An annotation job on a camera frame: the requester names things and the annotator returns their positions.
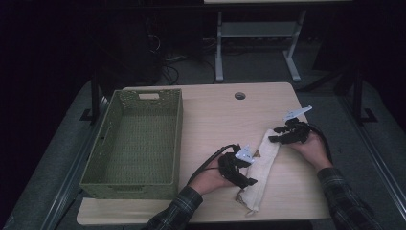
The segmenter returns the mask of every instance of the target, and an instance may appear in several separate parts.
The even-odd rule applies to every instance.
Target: dark background
[[[71,102],[94,73],[109,76],[101,78],[104,91],[127,84],[154,84],[159,79],[162,54],[152,56],[148,50],[146,16],[99,11],[104,7],[102,2],[0,3],[0,226]],[[115,4],[125,6],[127,1]],[[349,61],[357,63],[404,129],[405,10],[403,4],[394,1],[356,1],[351,10],[329,18],[331,24],[321,34],[320,28],[326,26],[321,20],[324,16],[311,11],[301,37],[325,36],[316,61],[318,69],[334,70]],[[166,49],[180,47],[199,56],[200,38],[215,35],[216,14],[206,13],[211,16],[207,21],[195,13],[162,14],[160,19],[167,24],[155,32],[165,39]],[[126,33],[135,38],[128,39]]]

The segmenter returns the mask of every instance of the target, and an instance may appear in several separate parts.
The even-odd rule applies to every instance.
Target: basket
[[[81,188],[101,199],[174,199],[182,115],[180,89],[116,90]]]

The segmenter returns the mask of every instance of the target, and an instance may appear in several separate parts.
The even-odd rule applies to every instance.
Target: forearm
[[[185,187],[166,210],[149,220],[144,229],[184,229],[202,201],[197,191]]]
[[[337,229],[383,229],[371,208],[352,190],[337,169],[322,169],[317,175]]]

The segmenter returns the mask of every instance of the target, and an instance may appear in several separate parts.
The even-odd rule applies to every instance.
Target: gray floor
[[[294,59],[303,80],[293,82],[282,57],[281,44],[276,48],[250,49],[238,56],[224,56],[223,83],[238,82],[291,82],[294,88],[300,88],[319,79],[326,72],[312,70],[312,63],[319,44],[300,43]],[[214,55],[206,55],[206,60],[214,64]],[[172,64],[179,71],[179,84],[212,83],[214,72],[206,62],[184,60]],[[167,84],[162,78],[158,84]],[[377,167],[372,161],[368,148],[364,145],[351,116],[343,107],[343,100],[332,93],[335,80],[332,80],[311,93],[298,93],[302,106],[312,105],[306,113],[310,123],[324,131],[331,146],[334,164],[349,181],[351,187],[370,204],[378,220],[385,229],[406,229],[406,222],[386,189]],[[378,123],[365,124],[365,130],[371,136],[382,158],[391,170],[399,187],[406,191],[406,136],[390,113],[380,101],[378,94],[365,84],[364,106],[370,108]],[[90,108],[90,85],[87,83],[77,95],[65,119],[59,127],[53,141],[44,154],[30,183],[20,197],[11,216],[9,227],[5,229],[40,229],[66,174],[72,168],[78,151],[85,148],[86,135],[91,133],[89,122],[80,122],[84,109]],[[78,164],[79,172],[83,165]],[[78,178],[73,178],[71,194],[64,204],[69,207],[57,229],[139,229],[140,226],[80,226],[76,215],[81,198],[86,193],[79,192]],[[312,221],[315,230],[334,229],[330,219]]]

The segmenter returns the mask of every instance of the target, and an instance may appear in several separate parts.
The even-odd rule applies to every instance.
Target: hand
[[[316,172],[324,168],[332,168],[333,165],[328,160],[325,145],[322,139],[316,133],[310,131],[307,140],[302,144],[300,142],[292,143],[289,147],[297,150],[310,164],[314,166]]]
[[[189,184],[191,188],[196,190],[202,196],[221,187],[234,186],[232,182],[228,181],[223,176],[221,176],[220,171],[218,170],[218,158],[220,156],[217,156],[217,158],[215,158],[207,166],[206,168],[207,170],[197,175],[194,178],[194,180]]]

